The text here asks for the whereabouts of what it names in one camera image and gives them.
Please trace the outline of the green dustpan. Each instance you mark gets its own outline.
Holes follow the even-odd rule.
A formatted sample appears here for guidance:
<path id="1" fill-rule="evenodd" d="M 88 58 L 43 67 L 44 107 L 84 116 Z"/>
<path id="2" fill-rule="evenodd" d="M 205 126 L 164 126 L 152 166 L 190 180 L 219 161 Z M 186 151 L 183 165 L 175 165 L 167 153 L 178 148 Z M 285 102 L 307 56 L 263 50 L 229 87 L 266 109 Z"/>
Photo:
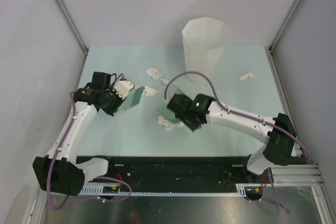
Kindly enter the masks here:
<path id="1" fill-rule="evenodd" d="M 161 101 L 159 105 L 156 107 L 156 110 L 158 111 L 159 115 L 163 116 L 164 119 L 168 120 L 169 122 L 173 124 L 178 124 L 178 123 L 181 123 L 181 121 L 175 117 L 174 112 L 172 112 L 171 110 L 167 108 L 167 104 L 170 102 L 173 95 L 175 94 L 184 94 L 184 92 L 178 87 L 169 89 L 167 91 L 167 99 L 166 100 L 164 99 L 163 101 Z"/>

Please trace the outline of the green hand brush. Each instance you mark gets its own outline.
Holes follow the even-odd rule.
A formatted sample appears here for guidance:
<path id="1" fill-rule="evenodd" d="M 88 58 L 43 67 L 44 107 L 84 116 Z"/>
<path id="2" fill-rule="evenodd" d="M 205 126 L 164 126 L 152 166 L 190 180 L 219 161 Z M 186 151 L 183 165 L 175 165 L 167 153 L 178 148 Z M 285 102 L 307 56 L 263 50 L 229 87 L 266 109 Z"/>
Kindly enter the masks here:
<path id="1" fill-rule="evenodd" d="M 144 91 L 144 86 L 136 88 L 133 90 L 126 98 L 126 100 L 123 102 L 121 108 L 124 110 L 128 110 L 133 106 L 136 106 L 140 103 L 142 93 Z"/>

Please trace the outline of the white plastic waste bin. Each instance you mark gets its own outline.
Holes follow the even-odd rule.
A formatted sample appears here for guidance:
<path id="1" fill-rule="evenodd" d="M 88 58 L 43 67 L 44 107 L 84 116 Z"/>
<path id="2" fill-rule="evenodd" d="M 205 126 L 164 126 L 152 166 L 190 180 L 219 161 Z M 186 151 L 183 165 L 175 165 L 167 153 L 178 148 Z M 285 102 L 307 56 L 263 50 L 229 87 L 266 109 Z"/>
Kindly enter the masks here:
<path id="1" fill-rule="evenodd" d="M 224 22 L 209 17 L 190 20 L 182 30 L 186 71 L 212 77 L 231 33 Z"/>

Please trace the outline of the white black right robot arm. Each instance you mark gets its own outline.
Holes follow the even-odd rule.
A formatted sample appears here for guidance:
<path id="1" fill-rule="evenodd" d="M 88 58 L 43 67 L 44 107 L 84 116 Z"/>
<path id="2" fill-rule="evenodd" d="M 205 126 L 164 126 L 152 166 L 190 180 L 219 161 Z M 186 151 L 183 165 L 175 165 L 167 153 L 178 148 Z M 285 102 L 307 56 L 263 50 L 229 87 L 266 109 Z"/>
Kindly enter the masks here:
<path id="1" fill-rule="evenodd" d="M 194 99 L 174 94 L 167 104 L 177 119 L 195 131 L 203 124 L 215 124 L 245 133 L 263 146 L 251 154 L 242 169 L 243 179 L 254 183 L 272 165 L 287 166 L 292 160 L 296 132 L 289 116 L 275 118 L 236 109 L 213 97 L 198 94 Z"/>

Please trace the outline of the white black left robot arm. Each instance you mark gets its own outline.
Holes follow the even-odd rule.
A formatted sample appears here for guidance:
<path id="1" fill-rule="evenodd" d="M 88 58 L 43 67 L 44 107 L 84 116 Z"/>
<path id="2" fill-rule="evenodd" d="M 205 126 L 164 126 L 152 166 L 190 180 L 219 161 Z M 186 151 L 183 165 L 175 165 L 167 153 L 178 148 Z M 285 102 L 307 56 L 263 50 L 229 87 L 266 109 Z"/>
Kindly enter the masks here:
<path id="1" fill-rule="evenodd" d="M 115 178 L 116 169 L 105 158 L 93 157 L 77 163 L 78 148 L 98 112 L 113 116 L 134 84 L 124 76 L 114 82 L 111 74 L 94 72 L 92 80 L 71 93 L 72 110 L 54 145 L 44 157 L 36 157 L 33 170 L 42 190 L 69 196 L 78 195 L 84 184 L 100 177 L 105 182 Z"/>

